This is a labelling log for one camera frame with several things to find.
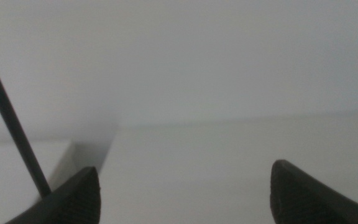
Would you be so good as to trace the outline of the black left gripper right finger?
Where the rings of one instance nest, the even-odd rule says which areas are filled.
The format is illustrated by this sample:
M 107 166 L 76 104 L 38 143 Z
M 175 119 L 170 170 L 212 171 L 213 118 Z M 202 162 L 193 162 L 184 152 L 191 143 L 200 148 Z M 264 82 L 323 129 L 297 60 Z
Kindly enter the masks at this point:
M 275 223 L 358 224 L 358 203 L 286 160 L 272 165 L 270 209 Z

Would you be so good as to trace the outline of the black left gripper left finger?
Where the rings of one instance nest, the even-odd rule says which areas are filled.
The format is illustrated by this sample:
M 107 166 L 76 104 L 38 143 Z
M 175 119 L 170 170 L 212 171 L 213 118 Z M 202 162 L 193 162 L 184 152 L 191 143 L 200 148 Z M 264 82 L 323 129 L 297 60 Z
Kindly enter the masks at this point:
M 98 172 L 85 167 L 8 224 L 98 224 L 100 216 Z

